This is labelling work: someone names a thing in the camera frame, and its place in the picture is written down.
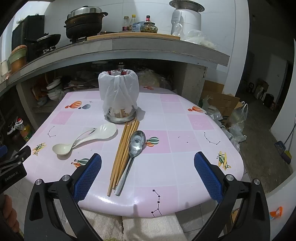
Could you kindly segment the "person left hand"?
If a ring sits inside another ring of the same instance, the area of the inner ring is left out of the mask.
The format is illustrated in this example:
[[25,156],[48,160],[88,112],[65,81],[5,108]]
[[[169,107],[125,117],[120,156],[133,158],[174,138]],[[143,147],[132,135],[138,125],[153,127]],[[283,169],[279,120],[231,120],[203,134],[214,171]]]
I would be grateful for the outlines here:
[[17,221],[17,213],[12,206],[12,199],[8,195],[4,195],[4,205],[3,205],[3,216],[6,220],[8,226],[13,230],[13,232],[18,232],[20,230],[19,222]]

